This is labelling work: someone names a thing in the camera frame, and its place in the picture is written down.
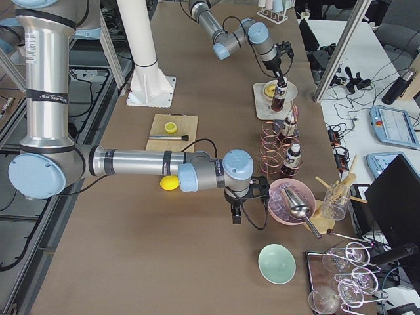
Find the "brown table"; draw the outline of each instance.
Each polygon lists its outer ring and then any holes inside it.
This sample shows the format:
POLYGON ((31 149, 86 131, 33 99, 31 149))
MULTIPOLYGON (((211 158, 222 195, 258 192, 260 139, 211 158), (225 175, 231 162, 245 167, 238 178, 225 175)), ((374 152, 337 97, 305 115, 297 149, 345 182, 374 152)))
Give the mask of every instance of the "brown table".
MULTIPOLYGON (((257 9, 217 5, 212 12, 219 21, 230 15, 262 21, 257 9)), ((266 25, 274 40, 292 42, 295 51, 288 77, 299 89, 295 103, 304 161, 297 179, 323 198, 314 176, 334 182, 337 169, 321 108, 310 100, 315 86, 293 10, 288 15, 280 26, 266 25)), ((229 21, 227 27, 233 31, 238 23, 229 21)), ((251 48, 217 60, 210 38, 179 3, 160 3, 152 29, 160 68, 177 77, 173 105, 133 108, 120 99, 102 145, 143 150, 154 114, 185 113, 199 117, 197 137, 213 139, 221 156, 242 148, 257 169, 263 122, 255 115, 252 86, 268 78, 251 48)), ((288 65, 283 58, 283 69, 288 65)), ((202 143, 196 149, 212 152, 202 143)), ((159 181, 117 175, 79 196, 32 314, 311 314, 303 253, 325 251, 337 238, 316 240, 303 226, 284 226, 271 217, 264 231, 245 218, 234 226, 222 190, 166 192, 159 181), (271 284, 259 272, 259 251, 270 243, 286 246, 296 259, 296 275, 285 285, 271 284)), ((259 200, 245 206, 263 222, 259 200)), ((336 231, 351 233, 349 220, 338 222, 336 231)))

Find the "metal scoop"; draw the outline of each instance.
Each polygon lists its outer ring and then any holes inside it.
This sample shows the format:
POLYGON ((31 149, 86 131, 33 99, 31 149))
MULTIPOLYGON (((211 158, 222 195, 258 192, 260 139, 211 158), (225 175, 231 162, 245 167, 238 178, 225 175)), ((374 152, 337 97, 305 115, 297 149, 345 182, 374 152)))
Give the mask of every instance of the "metal scoop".
POLYGON ((292 189, 286 187, 281 192, 286 211, 295 219, 303 219, 309 226, 316 238, 321 238, 321 234, 308 218, 310 207, 292 189))

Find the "pink bowl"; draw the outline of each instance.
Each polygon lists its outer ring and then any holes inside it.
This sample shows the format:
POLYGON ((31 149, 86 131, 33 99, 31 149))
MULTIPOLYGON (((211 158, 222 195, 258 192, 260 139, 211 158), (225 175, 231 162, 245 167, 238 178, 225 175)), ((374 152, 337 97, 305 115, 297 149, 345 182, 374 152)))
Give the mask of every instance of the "pink bowl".
POLYGON ((280 192, 285 188, 293 189, 303 201, 310 207, 308 218, 315 212, 315 197, 307 185, 292 178, 281 178, 270 185, 270 201, 268 202, 268 211, 272 217, 285 225, 298 225, 304 222, 303 219, 295 219, 286 211, 280 192))

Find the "wooden cutting board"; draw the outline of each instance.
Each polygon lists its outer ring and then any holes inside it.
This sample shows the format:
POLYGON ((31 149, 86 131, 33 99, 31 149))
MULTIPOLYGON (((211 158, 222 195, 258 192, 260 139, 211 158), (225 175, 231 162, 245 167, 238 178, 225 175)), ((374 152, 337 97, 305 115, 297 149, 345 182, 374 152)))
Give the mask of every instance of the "wooden cutting board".
MULTIPOLYGON (((174 151, 180 152, 183 148, 195 141, 197 133, 197 116, 187 115, 163 115, 156 114, 153 119, 152 128, 150 128, 150 136, 183 136, 188 135, 189 141, 179 140, 148 140, 146 145, 146 151, 174 151), (172 121, 178 127, 178 131, 175 133, 167 133, 165 131, 165 124, 172 121)), ((194 145, 189 147, 185 152, 194 152, 194 145)))

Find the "wooden stick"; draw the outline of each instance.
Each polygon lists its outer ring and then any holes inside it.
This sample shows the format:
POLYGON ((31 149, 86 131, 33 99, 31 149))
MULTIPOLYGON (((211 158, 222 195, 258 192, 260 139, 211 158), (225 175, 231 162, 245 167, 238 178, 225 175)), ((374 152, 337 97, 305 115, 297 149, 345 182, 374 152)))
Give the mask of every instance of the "wooden stick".
POLYGON ((361 203, 368 203, 368 201, 367 201, 367 200, 362 199, 362 198, 358 198, 358 197, 354 197, 354 196, 350 196, 350 199, 351 199, 351 200, 354 200, 354 201, 359 201, 359 202, 361 202, 361 203))
POLYGON ((350 166, 350 169, 348 170, 349 173, 354 173, 354 167, 356 166, 358 160, 358 155, 356 154, 353 158, 352 165, 350 166))
POLYGON ((315 179, 320 182, 321 184, 323 184, 326 188, 331 188, 331 186, 329 184, 327 184, 326 182, 324 182, 320 177, 315 176, 315 179))

